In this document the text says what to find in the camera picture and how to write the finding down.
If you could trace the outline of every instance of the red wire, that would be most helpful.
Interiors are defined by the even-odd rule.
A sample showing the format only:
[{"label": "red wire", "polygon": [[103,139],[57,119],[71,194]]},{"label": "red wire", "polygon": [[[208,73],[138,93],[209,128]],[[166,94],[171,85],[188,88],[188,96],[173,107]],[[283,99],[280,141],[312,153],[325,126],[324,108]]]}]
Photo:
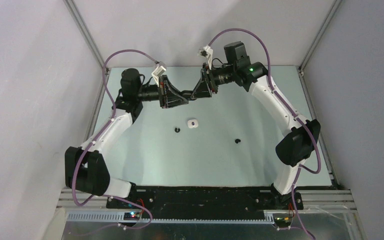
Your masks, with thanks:
[{"label": "red wire", "polygon": [[289,206],[288,206],[288,208],[289,208],[289,210],[291,210],[291,211],[292,211],[292,216],[291,216],[291,218],[295,217],[294,208],[292,207],[292,204],[291,204],[291,203],[289,203]]},{"label": "red wire", "polygon": [[[142,200],[142,198],[139,198],[139,202],[142,203],[142,207],[145,207],[145,203],[144,201]],[[140,212],[140,214],[143,214],[145,212],[145,210],[142,209],[142,211]]]}]

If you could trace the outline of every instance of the light blue table surface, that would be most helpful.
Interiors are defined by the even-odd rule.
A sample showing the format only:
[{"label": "light blue table surface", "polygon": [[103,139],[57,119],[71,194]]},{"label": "light blue table surface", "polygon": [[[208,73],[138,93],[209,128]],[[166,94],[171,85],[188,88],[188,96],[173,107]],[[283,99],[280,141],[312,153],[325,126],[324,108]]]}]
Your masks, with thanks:
[{"label": "light blue table surface", "polygon": [[[125,69],[111,69],[108,87],[114,99]],[[148,81],[154,68],[136,69]],[[180,91],[193,90],[200,78],[200,69],[169,67],[165,73]],[[273,66],[272,75],[294,107],[310,119],[296,68]],[[111,106],[105,95],[95,131],[108,118]],[[199,127],[190,129],[187,121],[193,118],[198,120]],[[174,131],[175,127],[181,129],[179,133]],[[114,143],[105,162],[111,176],[137,185],[269,186],[283,164],[275,152],[282,139],[276,122],[261,103],[244,88],[230,83],[219,86],[218,94],[212,98],[201,98],[175,108],[162,109],[158,101],[144,102],[140,116]],[[320,174],[303,170],[297,184],[330,186],[324,159],[321,162]],[[317,168],[314,152],[305,165]]]}]

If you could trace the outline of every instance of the white plastic clip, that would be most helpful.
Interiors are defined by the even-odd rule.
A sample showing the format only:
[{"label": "white plastic clip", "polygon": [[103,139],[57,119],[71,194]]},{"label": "white plastic clip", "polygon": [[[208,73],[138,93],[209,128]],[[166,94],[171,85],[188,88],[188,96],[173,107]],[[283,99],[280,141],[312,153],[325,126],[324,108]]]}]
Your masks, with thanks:
[{"label": "white plastic clip", "polygon": [[167,70],[167,66],[164,62],[160,61],[155,65],[154,71],[151,73],[153,79],[155,80],[156,85],[158,86],[158,82],[160,81],[161,75]]},{"label": "white plastic clip", "polygon": [[211,70],[213,67],[213,49],[210,46],[206,45],[198,51],[198,56],[203,56],[208,59],[208,67]]}]

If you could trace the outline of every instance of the gray wall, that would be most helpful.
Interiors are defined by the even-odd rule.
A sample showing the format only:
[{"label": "gray wall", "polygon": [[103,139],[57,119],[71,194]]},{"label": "gray wall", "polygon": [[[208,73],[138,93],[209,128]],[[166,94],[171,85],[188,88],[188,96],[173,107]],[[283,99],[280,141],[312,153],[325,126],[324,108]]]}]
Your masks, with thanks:
[{"label": "gray wall", "polygon": [[41,238],[99,78],[62,0],[0,0],[0,240]]},{"label": "gray wall", "polygon": [[[167,66],[202,66],[199,48],[222,30],[244,28],[266,44],[273,65],[298,65],[334,0],[76,0],[101,54],[138,49]],[[223,46],[242,41],[253,61],[266,63],[261,45],[243,32],[214,42],[214,56],[225,60]],[[138,54],[114,57],[110,67],[149,67]]]},{"label": "gray wall", "polygon": [[339,180],[384,239],[384,1],[344,1],[304,72]]}]

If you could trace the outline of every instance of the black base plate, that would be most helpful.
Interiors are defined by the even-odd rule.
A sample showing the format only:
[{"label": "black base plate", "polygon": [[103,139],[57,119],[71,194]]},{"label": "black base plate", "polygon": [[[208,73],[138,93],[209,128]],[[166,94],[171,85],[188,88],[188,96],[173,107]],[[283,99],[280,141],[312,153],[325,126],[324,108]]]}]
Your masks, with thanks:
[{"label": "black base plate", "polygon": [[[149,209],[155,219],[182,220],[259,220],[263,210],[287,210],[291,196],[279,196],[261,187],[163,187],[136,186],[129,201]],[[301,194],[295,193],[295,203],[303,209]],[[108,209],[137,209],[135,206],[112,199]]]}]

